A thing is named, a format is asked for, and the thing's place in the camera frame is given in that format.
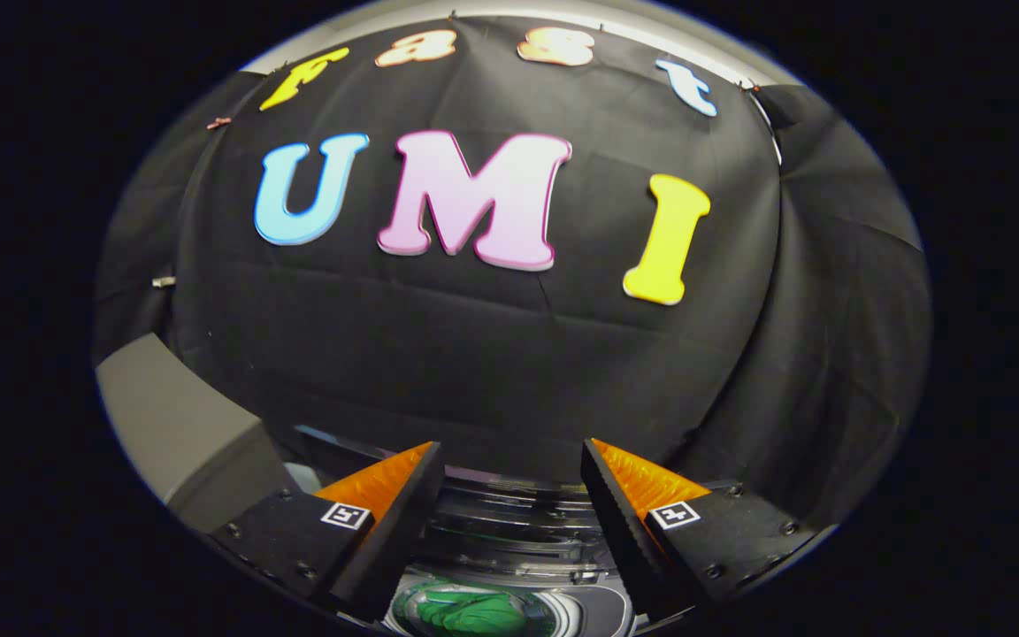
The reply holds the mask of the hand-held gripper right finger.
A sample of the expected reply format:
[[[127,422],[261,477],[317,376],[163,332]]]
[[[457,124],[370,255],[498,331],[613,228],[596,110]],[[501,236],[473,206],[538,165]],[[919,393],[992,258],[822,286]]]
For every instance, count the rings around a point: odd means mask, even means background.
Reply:
[[[736,600],[828,536],[739,481],[702,485],[595,438],[579,475],[634,609],[654,621]]]

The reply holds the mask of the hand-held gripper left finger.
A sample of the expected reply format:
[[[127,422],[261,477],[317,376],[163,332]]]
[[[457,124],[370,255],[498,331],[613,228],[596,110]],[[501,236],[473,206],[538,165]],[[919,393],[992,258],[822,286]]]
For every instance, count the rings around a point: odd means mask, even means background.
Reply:
[[[429,441],[316,492],[276,489],[206,535],[297,601],[380,621],[444,475],[442,446]]]

